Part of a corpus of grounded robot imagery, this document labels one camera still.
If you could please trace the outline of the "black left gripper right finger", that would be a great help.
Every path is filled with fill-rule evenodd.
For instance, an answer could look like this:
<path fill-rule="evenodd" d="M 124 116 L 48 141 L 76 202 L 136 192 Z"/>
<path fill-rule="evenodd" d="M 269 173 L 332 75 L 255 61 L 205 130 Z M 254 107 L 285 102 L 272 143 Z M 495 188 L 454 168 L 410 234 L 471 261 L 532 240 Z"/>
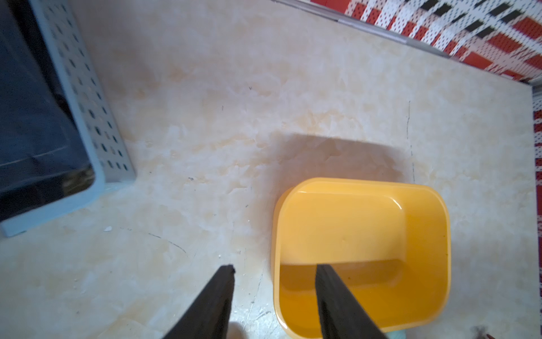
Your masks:
<path fill-rule="evenodd" d="M 316 269 L 316 295 L 324 338 L 385 338 L 337 272 L 328 264 Z"/>

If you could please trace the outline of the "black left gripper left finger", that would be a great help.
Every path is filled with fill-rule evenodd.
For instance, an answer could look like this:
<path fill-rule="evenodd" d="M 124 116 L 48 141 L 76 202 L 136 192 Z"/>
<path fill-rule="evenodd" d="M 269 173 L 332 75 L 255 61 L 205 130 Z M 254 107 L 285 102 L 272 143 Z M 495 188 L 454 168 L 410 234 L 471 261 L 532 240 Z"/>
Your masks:
<path fill-rule="evenodd" d="M 217 269 L 165 338 L 226 338 L 234 294 L 235 269 Z"/>

